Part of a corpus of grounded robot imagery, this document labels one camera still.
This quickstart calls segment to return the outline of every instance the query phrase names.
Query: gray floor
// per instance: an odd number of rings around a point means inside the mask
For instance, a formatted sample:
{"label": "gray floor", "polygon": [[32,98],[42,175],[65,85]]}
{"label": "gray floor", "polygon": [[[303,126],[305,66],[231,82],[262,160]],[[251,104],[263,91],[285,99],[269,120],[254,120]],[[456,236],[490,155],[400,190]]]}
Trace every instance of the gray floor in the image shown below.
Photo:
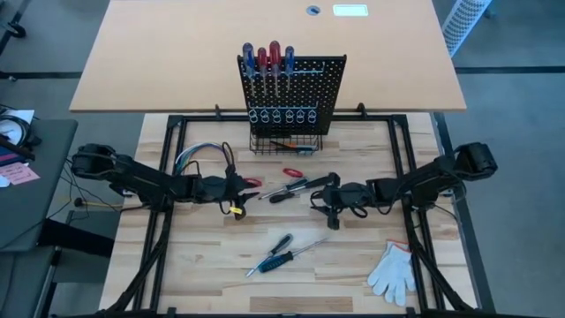
{"label": "gray floor", "polygon": [[[434,0],[440,21],[453,1]],[[10,40],[0,70],[13,72],[81,71],[108,0],[34,0],[21,24],[29,33]],[[10,1],[0,17],[11,17]],[[561,0],[494,0],[494,19],[482,19],[454,57],[456,66],[565,64],[565,3]],[[559,191],[565,169],[565,75],[462,75],[469,110],[447,114],[455,145],[489,144],[500,170],[469,184],[468,201],[480,251],[501,313],[563,316],[565,290],[565,203]],[[0,81],[0,102],[33,108],[43,118],[76,118],[74,148],[87,142],[111,144],[133,154],[142,115],[71,114],[76,79]],[[109,131],[121,132],[120,138]],[[83,186],[108,202],[118,202],[101,182]],[[66,200],[57,190],[53,209]],[[97,308],[101,284],[69,284],[58,291],[56,314],[86,314]]]}

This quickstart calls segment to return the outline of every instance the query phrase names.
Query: screwdriver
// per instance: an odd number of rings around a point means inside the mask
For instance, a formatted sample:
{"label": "screwdriver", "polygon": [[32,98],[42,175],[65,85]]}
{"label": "screwdriver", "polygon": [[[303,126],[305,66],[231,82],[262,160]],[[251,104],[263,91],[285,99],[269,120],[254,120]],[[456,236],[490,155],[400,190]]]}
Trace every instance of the screwdriver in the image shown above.
{"label": "screwdriver", "polygon": [[269,55],[271,56],[271,72],[275,77],[275,95],[279,96],[278,77],[281,74],[281,45],[279,42],[272,41],[268,46]]}
{"label": "screwdriver", "polygon": [[255,77],[255,55],[253,54],[253,46],[251,43],[244,44],[244,65],[245,75],[251,81],[251,96],[255,97],[255,89],[253,88],[253,78]]}
{"label": "screwdriver", "polygon": [[311,245],[309,245],[309,246],[307,246],[307,247],[301,248],[301,249],[297,250],[296,252],[289,251],[289,252],[287,252],[287,253],[285,253],[285,254],[282,254],[282,255],[279,255],[279,256],[271,257],[271,258],[269,258],[268,260],[262,262],[262,263],[259,265],[259,272],[261,272],[261,273],[267,273],[267,272],[270,271],[270,270],[277,269],[277,268],[281,267],[284,263],[294,260],[294,258],[295,258],[297,255],[299,255],[300,253],[302,253],[302,252],[304,252],[304,251],[306,251],[306,250],[309,250],[309,249],[311,249],[312,247],[317,246],[317,245],[319,245],[319,244],[321,244],[321,243],[323,243],[323,242],[325,242],[325,241],[327,241],[327,240],[328,240],[328,238],[324,238],[324,239],[319,240],[318,242],[316,242],[316,243],[314,243],[314,244],[311,244]]}
{"label": "screwdriver", "polygon": [[290,76],[294,72],[294,48],[291,46],[286,47],[284,50],[284,73],[288,80],[286,90],[290,91]]}
{"label": "screwdriver", "polygon": [[326,177],[322,177],[322,178],[317,178],[315,180],[312,180],[308,183],[305,183],[302,186],[297,186],[294,187],[290,190],[287,190],[286,193],[283,194],[277,194],[277,195],[272,195],[271,198],[268,200],[271,203],[278,203],[278,202],[282,202],[285,201],[287,199],[290,199],[294,196],[296,196],[294,194],[294,192],[296,191],[300,191],[300,190],[305,190],[305,189],[311,189],[313,187],[318,187],[318,186],[325,186],[326,184],[332,182],[332,178],[330,176],[326,176]]}
{"label": "screwdriver", "polygon": [[292,190],[292,189],[294,189],[294,188],[296,188],[296,187],[298,187],[298,186],[303,186],[303,185],[305,185],[305,184],[307,184],[307,183],[308,183],[308,178],[300,178],[300,179],[298,179],[297,181],[294,181],[294,182],[292,182],[292,183],[290,183],[290,184],[287,184],[287,185],[283,186],[283,187],[280,188],[279,190],[273,191],[272,193],[267,193],[267,194],[263,195],[262,197],[259,197],[259,200],[266,199],[266,198],[268,198],[268,197],[271,197],[271,196],[273,196],[273,195],[275,195],[275,194],[277,194],[277,193],[283,192],[283,191],[287,191],[287,192],[288,192],[288,191],[290,191],[290,190]]}
{"label": "screwdriver", "polygon": [[255,272],[255,270],[257,270],[257,268],[264,263],[265,261],[269,260],[270,258],[272,258],[273,256],[275,256],[277,253],[279,253],[281,250],[283,250],[284,248],[286,248],[287,246],[290,245],[290,242],[292,242],[292,234],[287,234],[285,236],[283,236],[281,238],[281,240],[276,244],[275,248],[273,248],[272,250],[270,250],[267,254],[267,257],[259,262],[257,264],[257,266],[255,266],[254,268],[252,268],[250,271],[247,272],[247,274],[245,274],[245,277],[249,277],[251,275],[253,275],[253,273]]}
{"label": "screwdriver", "polygon": [[265,48],[259,48],[257,50],[257,61],[259,64],[259,73],[263,78],[263,94],[267,94],[267,50]]}

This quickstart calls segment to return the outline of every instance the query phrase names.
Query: work glove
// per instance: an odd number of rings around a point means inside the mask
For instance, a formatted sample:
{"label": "work glove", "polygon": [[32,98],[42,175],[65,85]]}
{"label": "work glove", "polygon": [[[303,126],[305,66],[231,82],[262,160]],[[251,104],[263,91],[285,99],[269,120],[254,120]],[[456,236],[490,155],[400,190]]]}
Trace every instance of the work glove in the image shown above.
{"label": "work glove", "polygon": [[379,265],[367,278],[373,293],[380,296],[386,292],[388,303],[394,301],[398,306],[406,306],[406,288],[411,292],[416,290],[410,259],[407,244],[387,241],[387,249]]}

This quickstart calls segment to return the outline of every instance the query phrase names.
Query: wooden desk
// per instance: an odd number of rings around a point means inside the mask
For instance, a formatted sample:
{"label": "wooden desk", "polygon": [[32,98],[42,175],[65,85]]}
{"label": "wooden desk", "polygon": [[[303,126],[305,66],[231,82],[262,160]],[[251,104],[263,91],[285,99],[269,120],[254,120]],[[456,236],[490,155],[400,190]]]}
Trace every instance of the wooden desk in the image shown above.
{"label": "wooden desk", "polygon": [[297,56],[347,55],[338,109],[466,108],[431,0],[368,1],[367,17],[333,13],[358,0],[280,4],[110,1],[71,111],[244,110],[236,56],[272,40]]}
{"label": "wooden desk", "polygon": [[[167,116],[145,116],[136,160],[158,167]],[[415,113],[408,119],[418,166],[432,161],[438,149],[429,115]],[[185,145],[229,142],[237,159],[237,172],[261,178],[266,184],[263,192],[289,181],[281,172],[283,167],[307,172],[311,178],[334,171],[343,183],[395,175],[384,123],[334,122],[324,138],[324,150],[314,157],[254,155],[248,150],[248,132],[247,123],[189,123]],[[216,150],[202,150],[195,158],[200,160],[203,174],[223,175],[225,162]],[[169,159],[171,167],[173,154]],[[308,194],[302,194],[277,205],[250,200],[248,215],[240,222],[222,215],[215,204],[176,204],[160,312],[177,307],[179,313],[405,313],[404,308],[373,295],[366,285],[386,239],[406,240],[400,205],[395,205],[388,216],[371,210],[366,219],[344,211],[340,216],[342,229],[331,231],[326,227],[326,217],[309,209],[308,198]],[[451,209],[445,199],[438,204]],[[475,306],[454,219],[438,210],[429,211],[428,217],[441,272],[462,298]],[[101,308],[111,305],[137,272],[147,220],[145,210],[122,215]],[[295,237],[293,249],[324,237],[329,241],[276,271],[245,278],[247,270],[287,232]],[[429,277],[423,272],[428,299],[433,299]],[[153,278],[147,281],[144,307],[148,306]],[[418,307],[415,293],[408,295],[408,305]]]}

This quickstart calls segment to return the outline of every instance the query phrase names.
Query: pink sticky note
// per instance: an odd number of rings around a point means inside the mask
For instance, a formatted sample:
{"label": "pink sticky note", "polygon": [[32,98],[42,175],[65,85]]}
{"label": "pink sticky note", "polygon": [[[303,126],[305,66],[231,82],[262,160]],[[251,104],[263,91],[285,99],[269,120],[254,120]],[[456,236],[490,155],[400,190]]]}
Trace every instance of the pink sticky note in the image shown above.
{"label": "pink sticky note", "polygon": [[33,170],[25,166],[23,163],[12,163],[0,167],[0,175],[7,178],[14,185],[19,185],[39,178]]}

